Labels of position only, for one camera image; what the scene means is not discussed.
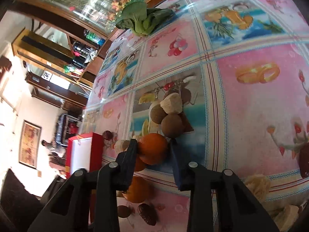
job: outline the red box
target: red box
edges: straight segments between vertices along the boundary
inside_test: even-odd
[[[102,167],[104,140],[97,133],[85,133],[69,138],[66,150],[66,178],[80,168],[93,172]]]

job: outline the orange fruit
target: orange fruit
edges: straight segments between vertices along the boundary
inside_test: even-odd
[[[122,192],[124,198],[132,203],[141,203],[151,194],[149,183],[142,177],[133,176],[132,183],[126,192]]]
[[[134,172],[139,172],[142,171],[146,168],[146,164],[144,162],[141,161],[141,159],[139,158],[139,156],[136,156],[136,161],[135,161],[135,168],[134,168]]]
[[[167,140],[158,133],[149,133],[138,142],[139,157],[148,165],[161,163],[166,157],[167,149]]]

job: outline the silver screw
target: silver screw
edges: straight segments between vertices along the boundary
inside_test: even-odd
[[[197,166],[198,166],[198,165],[197,165],[197,163],[196,163],[195,161],[189,162],[189,167],[195,168],[195,167],[197,167]]]
[[[233,171],[230,170],[230,169],[225,169],[224,170],[224,174],[227,175],[227,176],[232,176],[233,175]]]
[[[109,163],[109,167],[110,167],[110,168],[118,167],[118,163],[115,162],[115,161],[113,161],[113,162]]]
[[[77,170],[74,175],[75,176],[81,176],[84,172],[82,170]]]

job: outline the framed picture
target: framed picture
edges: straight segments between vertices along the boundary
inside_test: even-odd
[[[24,120],[20,137],[19,163],[37,168],[41,130],[40,126]]]

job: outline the person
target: person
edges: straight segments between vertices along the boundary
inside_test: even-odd
[[[42,140],[41,143],[42,143],[42,145],[43,145],[44,147],[46,147],[49,151],[58,154],[58,156],[59,156],[60,158],[62,158],[62,157],[64,156],[65,152],[66,152],[66,149],[65,149],[62,145],[56,143],[54,140],[53,140],[51,143],[48,143],[47,141]]]

